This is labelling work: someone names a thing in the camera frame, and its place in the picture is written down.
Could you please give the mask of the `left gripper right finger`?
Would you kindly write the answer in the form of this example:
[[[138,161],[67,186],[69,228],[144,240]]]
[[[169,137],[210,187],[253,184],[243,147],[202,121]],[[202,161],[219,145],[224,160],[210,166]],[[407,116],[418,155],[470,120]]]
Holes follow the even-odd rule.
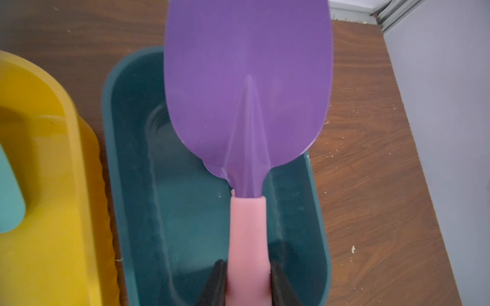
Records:
[[[271,292],[273,306],[302,306],[281,265],[271,262]]]

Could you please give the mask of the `teal plastic storage box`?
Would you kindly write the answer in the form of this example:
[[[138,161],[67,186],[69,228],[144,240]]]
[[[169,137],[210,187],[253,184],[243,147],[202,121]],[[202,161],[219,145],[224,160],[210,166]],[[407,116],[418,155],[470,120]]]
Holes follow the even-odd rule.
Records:
[[[108,170],[130,305],[195,305],[227,260],[230,186],[211,174],[173,129],[163,48],[126,56],[102,94]],[[332,260],[310,157],[264,181],[270,259],[302,305],[324,305]]]

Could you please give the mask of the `yellow plastic storage box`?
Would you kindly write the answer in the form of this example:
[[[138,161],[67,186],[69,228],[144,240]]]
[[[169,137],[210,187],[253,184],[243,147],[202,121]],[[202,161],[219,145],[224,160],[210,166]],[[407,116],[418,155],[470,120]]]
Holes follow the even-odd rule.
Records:
[[[119,305],[98,139],[55,78],[7,52],[1,147],[26,204],[1,233],[1,304]]]

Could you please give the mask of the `teal shovel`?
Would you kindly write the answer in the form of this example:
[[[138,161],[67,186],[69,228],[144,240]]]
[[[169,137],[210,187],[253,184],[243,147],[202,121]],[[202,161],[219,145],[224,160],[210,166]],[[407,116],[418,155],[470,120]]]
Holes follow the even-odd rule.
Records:
[[[1,147],[1,233],[14,230],[23,222],[26,203],[10,161]]]

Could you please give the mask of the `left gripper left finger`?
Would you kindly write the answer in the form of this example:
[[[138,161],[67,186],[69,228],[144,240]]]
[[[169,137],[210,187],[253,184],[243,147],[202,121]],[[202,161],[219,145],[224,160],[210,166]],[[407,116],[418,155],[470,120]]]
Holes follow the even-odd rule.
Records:
[[[227,262],[218,260],[202,290],[196,306],[224,306],[227,285]]]

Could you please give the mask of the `purple pointed shovel top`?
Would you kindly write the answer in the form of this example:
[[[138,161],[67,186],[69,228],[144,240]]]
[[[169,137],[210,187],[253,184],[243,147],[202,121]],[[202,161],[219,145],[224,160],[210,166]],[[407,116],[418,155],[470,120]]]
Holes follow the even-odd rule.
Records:
[[[329,4],[171,1],[164,79],[177,136],[234,190],[225,304],[270,305],[263,183],[324,126],[333,82]]]

